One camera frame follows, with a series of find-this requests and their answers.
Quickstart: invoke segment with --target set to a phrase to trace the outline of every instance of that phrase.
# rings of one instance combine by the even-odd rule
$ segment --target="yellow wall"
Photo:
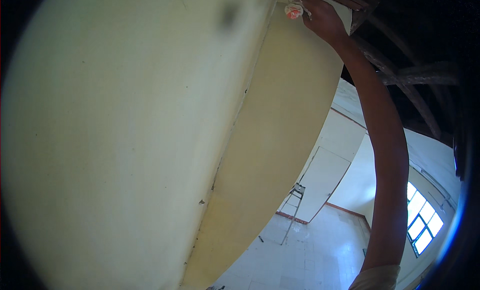
[[[349,29],[351,11],[335,7]],[[330,109],[343,63],[283,9],[273,12],[182,288],[210,286],[261,232],[295,183]]]
[[[179,286],[272,3],[45,0],[2,91],[1,189],[49,289]]]

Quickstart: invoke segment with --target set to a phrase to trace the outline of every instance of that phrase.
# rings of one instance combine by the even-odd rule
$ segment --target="baseboard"
[[[359,214],[359,213],[357,213],[357,212],[353,212],[353,211],[347,210],[347,209],[345,209],[345,208],[342,208],[342,207],[340,207],[340,206],[331,204],[331,203],[329,203],[329,202],[327,202],[327,203],[325,203],[325,204],[326,204],[327,206],[331,206],[332,208],[342,210],[342,211],[344,211],[344,212],[346,212],[346,213],[350,213],[350,214],[352,214],[352,215],[355,215],[355,216],[361,218],[361,219],[365,222],[365,225],[367,226],[368,231],[369,231],[369,232],[372,231],[372,229],[370,228],[370,225],[368,224],[368,221],[367,221],[367,218],[365,217],[365,215],[361,215],[361,214]]]
[[[290,220],[293,218],[293,216],[288,215],[288,214],[283,213],[283,212],[280,212],[280,211],[275,212],[275,214],[278,214],[278,215],[280,215],[280,216],[286,217],[286,218],[288,218],[288,219],[290,219]],[[301,219],[299,219],[299,218],[295,218],[295,221],[297,221],[297,222],[299,222],[299,223],[301,223],[301,224],[307,224],[307,223],[308,223],[308,221],[303,221],[303,220],[301,220]]]

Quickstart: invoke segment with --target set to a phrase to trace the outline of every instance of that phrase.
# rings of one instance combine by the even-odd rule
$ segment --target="floor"
[[[213,284],[225,290],[347,290],[360,272],[369,232],[357,216],[330,206],[308,225],[274,215]]]

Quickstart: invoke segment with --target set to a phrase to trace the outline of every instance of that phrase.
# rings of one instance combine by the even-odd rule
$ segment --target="cloth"
[[[395,290],[400,266],[380,266],[361,272],[349,290]]]

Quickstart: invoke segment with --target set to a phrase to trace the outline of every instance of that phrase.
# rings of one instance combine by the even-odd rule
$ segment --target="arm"
[[[335,49],[355,83],[374,149],[377,181],[374,217],[361,271],[399,265],[407,234],[406,187],[409,175],[403,125],[390,94],[345,32],[333,6],[322,0],[301,1],[312,13],[312,20],[303,17],[305,26]]]

